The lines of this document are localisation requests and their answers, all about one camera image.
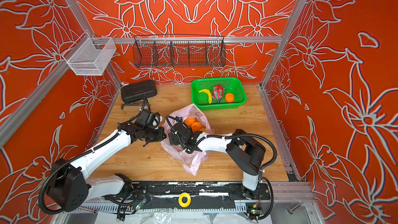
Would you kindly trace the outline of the pink plastic bag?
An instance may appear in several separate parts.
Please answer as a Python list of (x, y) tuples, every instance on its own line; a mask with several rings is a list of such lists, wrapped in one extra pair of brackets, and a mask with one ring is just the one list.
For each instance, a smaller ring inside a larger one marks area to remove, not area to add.
[(208, 152), (193, 150), (198, 139), (194, 138), (191, 126), (198, 122), (208, 134), (213, 129), (205, 114), (194, 104), (183, 107), (169, 115), (163, 124), (166, 138), (161, 141), (163, 149), (172, 158), (182, 161), (187, 173), (197, 175), (201, 163), (208, 158)]

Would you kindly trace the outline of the pink dragon fruit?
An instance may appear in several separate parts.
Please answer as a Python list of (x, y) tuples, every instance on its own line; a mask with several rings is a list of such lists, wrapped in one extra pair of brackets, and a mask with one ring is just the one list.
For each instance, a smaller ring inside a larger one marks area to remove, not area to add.
[(217, 104), (219, 104), (224, 96), (224, 87), (222, 85), (216, 85), (213, 87), (211, 92), (212, 98), (215, 100)]

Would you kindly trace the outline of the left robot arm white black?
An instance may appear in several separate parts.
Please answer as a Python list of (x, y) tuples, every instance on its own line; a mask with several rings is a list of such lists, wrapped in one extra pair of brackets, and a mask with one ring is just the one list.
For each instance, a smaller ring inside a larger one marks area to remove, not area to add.
[(49, 215), (71, 212), (88, 200), (127, 191), (129, 179), (122, 174), (97, 179), (91, 179), (90, 175), (117, 152), (136, 141), (149, 144), (164, 140), (166, 134), (160, 126), (161, 121), (159, 113), (141, 110), (128, 121), (119, 122), (111, 135), (92, 148), (68, 160), (58, 159), (40, 189), (40, 210)]

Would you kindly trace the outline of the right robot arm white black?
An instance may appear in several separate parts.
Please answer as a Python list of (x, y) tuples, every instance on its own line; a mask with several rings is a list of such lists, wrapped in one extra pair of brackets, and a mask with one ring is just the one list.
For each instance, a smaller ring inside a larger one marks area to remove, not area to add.
[(215, 151), (225, 153), (243, 172), (242, 185), (254, 192), (266, 167), (277, 159), (277, 149), (265, 137), (237, 129), (232, 134), (216, 135), (193, 129), (181, 118), (166, 116), (171, 128), (171, 145), (179, 145), (184, 152)]

